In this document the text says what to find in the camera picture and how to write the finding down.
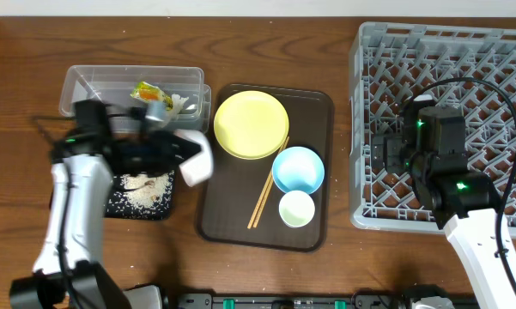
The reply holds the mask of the green snack wrapper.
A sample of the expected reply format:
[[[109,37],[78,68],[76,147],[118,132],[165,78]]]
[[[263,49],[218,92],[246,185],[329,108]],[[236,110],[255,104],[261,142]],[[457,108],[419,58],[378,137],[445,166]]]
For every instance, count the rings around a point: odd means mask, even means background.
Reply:
[[[139,82],[131,91],[131,97],[144,103],[159,101],[166,105],[168,111],[173,109],[173,100],[160,88],[147,82]]]

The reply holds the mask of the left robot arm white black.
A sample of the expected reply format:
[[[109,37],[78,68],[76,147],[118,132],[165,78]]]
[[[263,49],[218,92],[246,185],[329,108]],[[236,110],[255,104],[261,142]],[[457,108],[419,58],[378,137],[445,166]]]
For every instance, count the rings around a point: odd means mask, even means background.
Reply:
[[[134,141],[112,133],[106,103],[74,104],[76,126],[52,146],[53,193],[45,243],[29,277],[12,281],[13,308],[162,308],[166,298],[154,284],[121,289],[102,265],[106,203],[118,175],[159,176],[178,168],[194,186],[213,173],[209,141],[198,130],[149,130],[160,106],[133,116],[142,125]]]

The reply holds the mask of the white bowl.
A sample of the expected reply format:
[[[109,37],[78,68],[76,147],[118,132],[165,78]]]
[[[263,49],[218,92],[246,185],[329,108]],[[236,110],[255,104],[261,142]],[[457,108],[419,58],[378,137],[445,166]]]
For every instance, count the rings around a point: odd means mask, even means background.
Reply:
[[[211,147],[203,132],[197,130],[176,130],[174,134],[201,147],[201,150],[179,165],[185,183],[193,187],[211,178],[214,162]]]

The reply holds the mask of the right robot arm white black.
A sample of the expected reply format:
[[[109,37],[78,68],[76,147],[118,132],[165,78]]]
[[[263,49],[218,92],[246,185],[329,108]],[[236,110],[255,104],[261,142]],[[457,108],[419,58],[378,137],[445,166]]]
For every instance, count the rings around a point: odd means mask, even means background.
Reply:
[[[516,308],[516,251],[491,178],[468,168],[465,120],[451,107],[420,102],[402,111],[399,134],[373,139],[373,167],[407,172],[464,266],[482,308]]]

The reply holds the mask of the white tissue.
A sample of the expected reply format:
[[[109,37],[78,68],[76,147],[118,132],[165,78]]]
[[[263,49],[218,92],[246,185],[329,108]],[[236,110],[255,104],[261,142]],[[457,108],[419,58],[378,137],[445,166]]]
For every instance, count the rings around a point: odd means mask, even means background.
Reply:
[[[175,120],[184,108],[185,103],[189,100],[188,97],[182,97],[179,94],[171,96],[171,102],[167,108],[167,123],[169,124]]]

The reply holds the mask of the rice grains pile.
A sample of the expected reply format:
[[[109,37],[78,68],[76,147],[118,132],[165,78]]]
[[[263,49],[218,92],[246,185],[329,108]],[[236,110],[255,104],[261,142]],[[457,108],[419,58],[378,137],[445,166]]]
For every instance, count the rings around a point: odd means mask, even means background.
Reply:
[[[130,220],[166,220],[172,211],[175,171],[159,177],[147,174],[115,176],[105,217]]]

